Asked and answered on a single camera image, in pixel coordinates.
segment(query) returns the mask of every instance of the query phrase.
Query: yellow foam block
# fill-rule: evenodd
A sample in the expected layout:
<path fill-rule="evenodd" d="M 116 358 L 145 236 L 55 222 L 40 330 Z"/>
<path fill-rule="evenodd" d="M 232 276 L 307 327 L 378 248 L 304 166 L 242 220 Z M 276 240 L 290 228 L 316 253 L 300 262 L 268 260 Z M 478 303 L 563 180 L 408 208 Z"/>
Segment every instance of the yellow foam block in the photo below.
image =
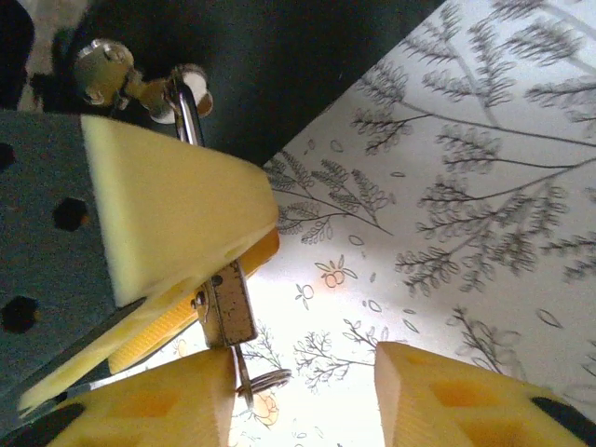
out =
<path fill-rule="evenodd" d="M 224 447 L 235 387 L 230 349 L 199 352 L 65 401 L 85 411 L 48 447 Z"/>
<path fill-rule="evenodd" d="M 240 265 L 247 277 L 266 263 L 278 249 L 279 234 L 278 230 L 274 229 L 240 256 Z M 139 335 L 118 348 L 108 358 L 110 373 L 116 374 L 126 370 L 128 367 L 157 351 L 178 333 L 195 322 L 197 313 L 191 306 L 191 302 L 195 299 L 196 292 L 191 292 L 179 304 L 159 317 Z"/>
<path fill-rule="evenodd" d="M 532 398 L 545 388 L 398 343 L 379 343 L 374 382 L 387 447 L 585 447 Z"/>
<path fill-rule="evenodd" d="M 60 394 L 275 228 L 278 206 L 251 163 L 82 116 L 115 302 L 139 309 L 27 390 L 28 413 Z"/>

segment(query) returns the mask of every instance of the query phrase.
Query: foam padding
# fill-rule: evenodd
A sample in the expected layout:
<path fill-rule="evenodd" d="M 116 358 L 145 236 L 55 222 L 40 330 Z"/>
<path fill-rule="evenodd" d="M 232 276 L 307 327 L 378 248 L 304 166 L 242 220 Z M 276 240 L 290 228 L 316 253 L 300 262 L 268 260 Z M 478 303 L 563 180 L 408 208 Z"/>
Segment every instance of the foam padding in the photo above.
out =
<path fill-rule="evenodd" d="M 532 399 L 549 390 L 399 343 L 379 343 L 374 382 L 387 447 L 585 447 Z"/>
<path fill-rule="evenodd" d="M 224 447 L 234 409 L 231 349 L 212 349 L 95 389 L 48 447 Z"/>
<path fill-rule="evenodd" d="M 278 230 L 274 229 L 240 256 L 240 265 L 249 277 L 279 249 Z M 126 370 L 157 351 L 181 331 L 196 321 L 197 312 L 191 306 L 198 291 L 192 291 L 173 309 L 151 323 L 139 335 L 123 344 L 108 358 L 110 373 Z"/>

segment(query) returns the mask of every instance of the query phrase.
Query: fern leaf drawing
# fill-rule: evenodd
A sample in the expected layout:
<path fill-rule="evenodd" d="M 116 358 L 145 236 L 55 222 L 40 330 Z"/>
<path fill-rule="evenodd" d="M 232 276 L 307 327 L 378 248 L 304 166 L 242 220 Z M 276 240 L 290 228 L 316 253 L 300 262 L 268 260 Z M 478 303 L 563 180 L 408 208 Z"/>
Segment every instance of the fern leaf drawing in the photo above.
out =
<path fill-rule="evenodd" d="M 493 16 L 502 20 L 525 19 L 545 3 L 544 0 L 493 0 Z"/>
<path fill-rule="evenodd" d="M 537 19 L 511 36 L 505 46 L 523 59 L 548 66 L 574 57 L 581 49 L 582 40 L 560 21 Z"/>
<path fill-rule="evenodd" d="M 416 118 L 406 118 L 396 121 L 387 112 L 363 112 L 358 109 L 351 126 L 358 128 L 359 135 L 369 135 L 373 138 L 367 142 L 366 155 L 376 156 L 381 149 L 387 152 L 398 144 L 401 135 L 412 133 L 412 126 L 408 124 Z"/>
<path fill-rule="evenodd" d="M 596 232 L 590 231 L 585 236 L 574 235 L 568 239 L 559 239 L 542 247 L 546 255 L 557 254 L 560 257 L 575 256 L 572 265 L 563 271 L 563 281 L 572 283 L 596 276 Z"/>
<path fill-rule="evenodd" d="M 322 159 L 320 164 L 329 172 L 337 182 L 344 183 L 347 180 L 347 170 L 339 163 L 327 159 Z"/>
<path fill-rule="evenodd" d="M 480 96 L 485 107 L 494 107 L 512 99 L 509 88 L 515 81 L 506 76 L 514 64 L 504 59 L 504 49 L 496 41 L 496 32 L 488 20 L 482 20 L 472 26 L 470 43 L 476 52 L 476 60 L 481 64 L 476 70 L 480 75 L 477 79 L 477 95 Z"/>
<path fill-rule="evenodd" d="M 425 87 L 438 91 L 452 102 L 460 102 L 473 94 L 472 87 L 464 77 L 452 77 L 449 70 L 432 71 L 422 78 Z"/>
<path fill-rule="evenodd" d="M 313 186 L 315 184 L 308 170 L 304 167 L 304 165 L 301 162 L 298 161 L 298 159 L 295 156 L 286 151 L 281 151 L 280 154 L 286 159 L 291 170 L 296 175 L 296 182 L 298 182 L 302 187 L 305 188 Z"/>
<path fill-rule="evenodd" d="M 361 170 L 352 170 L 352 176 L 358 185 L 360 203 L 362 203 L 362 206 L 376 220 L 374 213 L 389 203 L 385 191 L 379 190 L 379 186 L 371 182 Z"/>
<path fill-rule="evenodd" d="M 407 81 L 408 75 L 403 72 L 403 67 L 394 67 L 393 61 L 381 60 L 366 72 L 356 88 L 376 104 L 391 108 L 403 100 Z"/>
<path fill-rule="evenodd" d="M 322 242 L 325 239 L 331 239 L 333 237 L 333 228 L 330 224 L 330 219 L 327 218 L 324 221 L 318 221 L 315 223 L 303 236 L 300 241 L 303 244 L 313 245 Z"/>
<path fill-rule="evenodd" d="M 488 132 L 478 132 L 476 128 L 463 131 L 459 125 L 443 126 L 436 142 L 443 144 L 446 152 L 443 164 L 448 172 L 485 174 L 492 169 L 501 150 L 499 138 L 492 138 Z"/>
<path fill-rule="evenodd" d="M 318 217 L 320 205 L 314 202 L 297 202 L 286 207 L 288 215 L 293 212 L 298 217 L 305 219 L 315 219 Z"/>
<path fill-rule="evenodd" d="M 360 208 L 359 200 L 352 193 L 339 194 L 331 192 L 329 193 L 329 197 L 331 197 L 340 207 L 350 212 L 357 212 Z"/>
<path fill-rule="evenodd" d="M 580 112 L 578 110 L 570 110 L 565 115 L 572 123 L 586 124 L 584 129 L 584 137 L 593 138 L 596 136 L 596 107 L 592 107 L 589 112 Z"/>
<path fill-rule="evenodd" d="M 457 33 L 459 33 L 459 22 L 461 17 L 459 15 L 459 5 L 454 3 L 447 3 L 439 13 L 442 24 L 442 38 L 450 40 Z"/>
<path fill-rule="evenodd" d="M 427 63 L 442 63 L 457 58 L 457 55 L 441 41 L 409 35 L 401 41 L 400 45 L 406 47 L 410 57 L 420 56 L 420 61 L 427 61 Z"/>
<path fill-rule="evenodd" d="M 596 81 L 593 77 L 567 79 L 560 84 L 537 84 L 526 91 L 529 102 L 541 107 L 568 109 L 573 106 L 596 104 Z"/>

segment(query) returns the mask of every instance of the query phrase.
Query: dark fabric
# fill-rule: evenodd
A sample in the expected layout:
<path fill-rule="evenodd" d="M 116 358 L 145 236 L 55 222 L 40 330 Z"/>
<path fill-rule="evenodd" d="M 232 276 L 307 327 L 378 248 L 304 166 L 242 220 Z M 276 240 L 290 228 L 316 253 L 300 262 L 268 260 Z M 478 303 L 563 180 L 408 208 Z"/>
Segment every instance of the dark fabric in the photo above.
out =
<path fill-rule="evenodd" d="M 215 104 L 201 123 L 205 144 L 262 165 L 440 3 L 103 0 L 76 31 L 66 59 L 103 37 L 125 44 L 149 78 L 179 63 L 200 64 Z M 67 111 L 88 110 L 72 94 L 62 97 Z M 173 134 L 142 108 L 116 117 Z"/>
<path fill-rule="evenodd" d="M 34 24 L 27 11 L 17 0 L 0 0 L 0 108 L 17 109 L 33 43 Z"/>

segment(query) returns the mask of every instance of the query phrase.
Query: black surface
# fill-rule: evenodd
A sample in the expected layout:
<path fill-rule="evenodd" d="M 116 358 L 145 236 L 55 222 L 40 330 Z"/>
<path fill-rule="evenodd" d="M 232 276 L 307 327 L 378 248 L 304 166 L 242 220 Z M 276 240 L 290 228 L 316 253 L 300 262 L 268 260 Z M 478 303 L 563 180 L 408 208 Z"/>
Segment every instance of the black surface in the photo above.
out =
<path fill-rule="evenodd" d="M 8 433 L 0 440 L 5 447 L 45 447 L 85 411 L 80 403 L 60 408 L 29 425 Z"/>
<path fill-rule="evenodd" d="M 99 37 L 125 44 L 145 78 L 197 63 L 215 104 L 202 120 L 206 145 L 262 165 L 441 3 L 103 0 L 74 34 L 60 71 L 66 76 L 76 52 Z M 108 113 L 71 96 L 48 107 Z M 142 108 L 117 117 L 165 129 Z"/>
<path fill-rule="evenodd" d="M 0 108 L 17 109 L 27 80 L 25 63 L 34 43 L 34 24 L 17 0 L 0 1 Z"/>
<path fill-rule="evenodd" d="M 14 153 L 0 172 L 1 436 L 20 393 L 128 310 L 116 313 L 78 117 L 0 111 L 0 142 Z M 88 216 L 74 231 L 56 227 L 68 197 Z"/>
<path fill-rule="evenodd" d="M 596 424 L 576 408 L 548 398 L 533 398 L 532 402 L 586 445 L 596 447 Z"/>

